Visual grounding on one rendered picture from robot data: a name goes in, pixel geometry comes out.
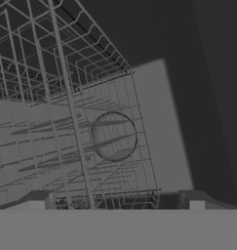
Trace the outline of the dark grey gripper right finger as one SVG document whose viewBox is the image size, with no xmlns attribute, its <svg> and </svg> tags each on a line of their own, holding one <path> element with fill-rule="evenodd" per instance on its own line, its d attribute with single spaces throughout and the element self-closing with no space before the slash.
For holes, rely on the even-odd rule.
<svg viewBox="0 0 237 250">
<path fill-rule="evenodd" d="M 180 190 L 178 192 L 178 208 L 187 210 L 237 210 L 236 205 L 215 200 L 202 190 Z"/>
</svg>

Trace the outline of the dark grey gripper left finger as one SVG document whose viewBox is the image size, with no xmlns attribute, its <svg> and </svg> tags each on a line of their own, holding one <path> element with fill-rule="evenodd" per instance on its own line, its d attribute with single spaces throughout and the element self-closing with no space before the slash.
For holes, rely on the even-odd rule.
<svg viewBox="0 0 237 250">
<path fill-rule="evenodd" d="M 52 189 L 37 189 L 18 200 L 0 205 L 0 210 L 56 210 L 56 198 Z"/>
</svg>

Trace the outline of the grey dishwasher door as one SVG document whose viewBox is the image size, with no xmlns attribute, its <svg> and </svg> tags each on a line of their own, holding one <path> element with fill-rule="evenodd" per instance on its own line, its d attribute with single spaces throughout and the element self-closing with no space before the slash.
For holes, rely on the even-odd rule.
<svg viewBox="0 0 237 250">
<path fill-rule="evenodd" d="M 37 189 L 75 195 L 193 187 L 165 61 L 81 80 L 82 90 L 50 102 L 0 100 L 0 204 Z M 93 150 L 92 125 L 109 111 L 129 116 L 138 131 L 135 152 L 122 162 Z"/>
</svg>

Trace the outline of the dark grey dishwasher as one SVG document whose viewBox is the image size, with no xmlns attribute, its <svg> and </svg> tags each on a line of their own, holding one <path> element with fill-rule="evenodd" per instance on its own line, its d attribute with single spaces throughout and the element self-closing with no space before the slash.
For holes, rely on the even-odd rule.
<svg viewBox="0 0 237 250">
<path fill-rule="evenodd" d="M 163 27 L 150 10 L 158 0 L 80 0 L 131 66 L 166 63 L 178 124 L 187 156 L 191 189 L 237 206 L 237 175 L 219 125 L 213 87 L 195 41 Z M 158 208 L 176 205 L 178 191 L 161 190 Z"/>
</svg>

